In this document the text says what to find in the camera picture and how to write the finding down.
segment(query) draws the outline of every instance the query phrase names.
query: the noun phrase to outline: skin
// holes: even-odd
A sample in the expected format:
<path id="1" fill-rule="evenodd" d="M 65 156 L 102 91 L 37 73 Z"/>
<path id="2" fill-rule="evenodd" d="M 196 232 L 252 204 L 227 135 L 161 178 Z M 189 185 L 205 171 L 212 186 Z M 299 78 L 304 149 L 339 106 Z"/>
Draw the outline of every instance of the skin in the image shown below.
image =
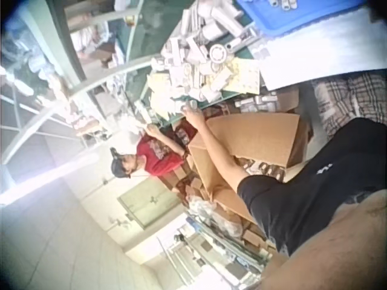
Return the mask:
<path id="1" fill-rule="evenodd" d="M 236 191 L 247 173 L 208 128 L 199 110 L 184 108 L 187 121 L 198 129 L 209 155 Z M 361 204 L 340 206 L 330 224 L 306 241 L 289 259 L 269 264 L 260 290 L 363 290 L 387 281 L 387 191 L 377 192 Z"/>

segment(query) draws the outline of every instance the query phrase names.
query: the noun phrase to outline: plastic bag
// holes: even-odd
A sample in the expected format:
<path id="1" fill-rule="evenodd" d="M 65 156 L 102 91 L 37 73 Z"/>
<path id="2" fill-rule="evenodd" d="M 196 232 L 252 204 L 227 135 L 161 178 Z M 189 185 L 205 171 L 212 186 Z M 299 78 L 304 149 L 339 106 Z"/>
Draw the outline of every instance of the plastic bag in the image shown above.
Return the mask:
<path id="1" fill-rule="evenodd" d="M 204 201 L 198 196 L 188 197 L 189 209 L 193 214 L 205 219 L 212 218 L 213 211 L 216 209 L 216 203 Z"/>
<path id="2" fill-rule="evenodd" d="M 229 236 L 232 237 L 240 237 L 243 233 L 243 227 L 241 222 L 236 223 L 232 221 L 228 221 L 224 217 L 222 217 L 220 214 L 213 212 L 212 219 L 216 222 L 220 230 L 224 233 L 228 233 Z"/>
<path id="3" fill-rule="evenodd" d="M 198 196 L 188 197 L 189 209 L 191 213 L 205 219 L 213 219 L 219 229 L 232 237 L 242 236 L 243 227 L 241 223 L 231 222 L 222 217 L 216 210 L 216 203 L 204 201 Z"/>

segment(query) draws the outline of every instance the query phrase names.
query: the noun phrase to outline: light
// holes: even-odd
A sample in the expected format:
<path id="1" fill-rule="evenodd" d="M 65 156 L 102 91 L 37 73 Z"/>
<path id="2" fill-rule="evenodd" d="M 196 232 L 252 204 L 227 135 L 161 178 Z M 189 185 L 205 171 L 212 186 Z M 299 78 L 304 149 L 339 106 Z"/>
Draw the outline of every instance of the light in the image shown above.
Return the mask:
<path id="1" fill-rule="evenodd" d="M 27 86 L 24 82 L 22 82 L 21 80 L 15 80 L 14 81 L 14 84 L 15 84 L 15 87 L 18 88 L 18 90 L 24 94 L 24 95 L 27 95 L 27 96 L 31 96 L 34 94 L 34 90 L 32 88 L 30 88 L 29 86 Z"/>
<path id="2" fill-rule="evenodd" d="M 98 159 L 98 154 L 92 153 L 80 157 L 75 161 L 70 161 L 62 166 L 59 166 L 58 168 L 49 170 L 38 176 L 32 177 L 1 194 L 0 204 L 3 206 L 11 204 L 12 202 L 17 201 L 19 198 L 22 198 L 23 196 L 26 196 L 34 190 L 42 187 L 43 185 L 50 183 L 51 181 L 61 178 L 81 167 L 96 163 Z"/>

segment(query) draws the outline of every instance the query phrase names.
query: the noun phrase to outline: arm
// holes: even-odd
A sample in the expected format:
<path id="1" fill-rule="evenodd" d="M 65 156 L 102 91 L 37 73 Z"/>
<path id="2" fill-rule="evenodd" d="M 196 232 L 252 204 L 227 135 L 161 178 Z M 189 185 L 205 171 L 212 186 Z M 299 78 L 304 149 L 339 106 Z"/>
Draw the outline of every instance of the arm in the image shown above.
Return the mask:
<path id="1" fill-rule="evenodd" d="M 239 183 L 249 174 L 235 163 L 233 156 L 231 156 L 227 149 L 218 139 L 216 139 L 210 128 L 207 126 L 203 114 L 199 110 L 193 110 L 186 106 L 184 115 L 186 116 L 187 121 L 198 129 L 216 169 L 218 169 L 220 175 L 236 192 Z"/>
<path id="2" fill-rule="evenodd" d="M 170 139 L 169 137 L 161 133 L 157 126 L 153 124 L 149 124 L 145 127 L 145 131 L 149 136 L 152 136 L 156 138 L 158 141 L 163 142 L 166 146 L 171 148 L 171 150 L 176 154 L 178 154 L 180 157 L 184 157 L 184 154 L 186 153 L 186 151 L 174 140 Z"/>

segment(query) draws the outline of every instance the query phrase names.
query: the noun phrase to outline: plaid fabric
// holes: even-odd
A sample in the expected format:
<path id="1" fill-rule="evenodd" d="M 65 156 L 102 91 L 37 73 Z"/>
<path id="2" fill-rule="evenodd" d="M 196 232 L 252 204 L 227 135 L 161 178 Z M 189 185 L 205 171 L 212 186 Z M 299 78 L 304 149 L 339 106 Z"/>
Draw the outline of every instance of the plaid fabric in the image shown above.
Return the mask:
<path id="1" fill-rule="evenodd" d="M 333 135 L 353 118 L 387 125 L 387 69 L 313 80 L 322 126 Z"/>

